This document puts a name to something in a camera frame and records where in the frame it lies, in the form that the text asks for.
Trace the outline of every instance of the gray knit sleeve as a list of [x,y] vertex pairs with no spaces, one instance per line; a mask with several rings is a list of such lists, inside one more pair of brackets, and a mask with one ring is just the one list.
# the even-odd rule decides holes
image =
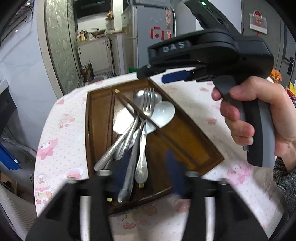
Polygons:
[[296,205],[296,170],[294,169],[288,173],[283,160],[277,157],[273,170],[273,179],[283,192],[290,216]]

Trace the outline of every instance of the wooden tray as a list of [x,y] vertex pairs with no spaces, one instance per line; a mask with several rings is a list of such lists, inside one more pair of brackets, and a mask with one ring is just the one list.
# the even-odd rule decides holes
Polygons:
[[189,170],[205,174],[221,161],[222,154],[200,130],[194,121],[158,85],[149,79],[135,80],[120,85],[89,92],[86,103],[86,159],[89,175],[94,175],[94,165],[116,139],[113,123],[124,106],[117,99],[114,89],[119,89],[130,100],[134,94],[147,87],[160,93],[163,100],[175,106],[175,116],[162,130],[169,135],[188,155],[177,151],[158,131],[147,135],[146,158],[148,180],[144,188],[136,183],[130,201],[119,204],[117,200],[108,203],[108,213],[120,213],[154,201],[170,193],[171,185],[166,173],[165,153],[174,150],[175,158],[186,163]]

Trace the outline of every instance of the table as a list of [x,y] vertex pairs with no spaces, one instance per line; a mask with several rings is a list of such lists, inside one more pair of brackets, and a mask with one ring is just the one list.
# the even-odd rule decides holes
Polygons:
[[[250,166],[246,152],[234,143],[220,102],[211,99],[212,82],[161,83],[162,74],[152,77],[195,121],[225,157],[204,175],[228,178],[249,205],[268,236],[283,214],[281,192],[272,180],[272,168]],[[88,91],[136,79],[126,74],[75,89],[59,99],[44,125],[37,152],[34,178],[37,215],[69,177],[88,178],[85,152],[85,112]],[[89,198],[81,200],[81,238],[89,240]],[[172,194],[150,205],[110,217],[114,240],[181,240],[190,202]],[[213,239],[214,200],[206,198],[207,240]]]

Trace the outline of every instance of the hand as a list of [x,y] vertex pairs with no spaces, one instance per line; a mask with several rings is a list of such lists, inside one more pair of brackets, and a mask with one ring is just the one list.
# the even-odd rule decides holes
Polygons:
[[[251,76],[242,84],[229,91],[233,99],[251,101],[256,98],[270,103],[271,116],[275,127],[275,155],[280,156],[290,172],[296,167],[296,108],[280,84],[273,84],[265,79]],[[213,100],[222,98],[220,92],[214,88]],[[235,143],[252,145],[254,127],[239,120],[239,111],[233,105],[222,101],[221,115],[231,131]]]

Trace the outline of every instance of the white chair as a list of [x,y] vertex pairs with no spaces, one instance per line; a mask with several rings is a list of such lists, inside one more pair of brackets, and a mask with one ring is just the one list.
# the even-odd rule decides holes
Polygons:
[[16,234],[25,240],[31,226],[37,219],[35,205],[8,191],[0,185],[0,204]]

